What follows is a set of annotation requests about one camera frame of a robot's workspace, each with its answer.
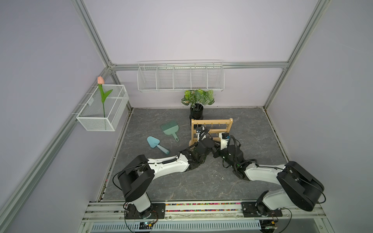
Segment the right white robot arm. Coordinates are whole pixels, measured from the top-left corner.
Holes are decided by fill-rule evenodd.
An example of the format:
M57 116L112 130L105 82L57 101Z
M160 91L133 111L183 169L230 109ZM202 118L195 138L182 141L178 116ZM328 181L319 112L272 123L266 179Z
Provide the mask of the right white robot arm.
M246 181L264 181L281 186L275 191L264 191L255 203L246 207L245 214L268 216L271 212L285 208L298 207L311 212L323 196L324 186L307 170L294 161L270 166L259 165L257 160L245 160L238 146L229 145L225 149L213 149L215 158L222 158L233 174Z

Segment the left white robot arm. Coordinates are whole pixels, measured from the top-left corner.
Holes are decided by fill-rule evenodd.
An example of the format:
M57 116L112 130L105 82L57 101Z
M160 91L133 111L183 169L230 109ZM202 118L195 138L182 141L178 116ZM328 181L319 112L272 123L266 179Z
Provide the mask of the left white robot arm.
M148 218L155 212L146 191L157 178L194 170L202 165L211 152L217 151L214 140L205 138L177 155L162 159L148 159L138 155L124 169L114 175L113 184L122 191L125 202L130 203L140 218Z

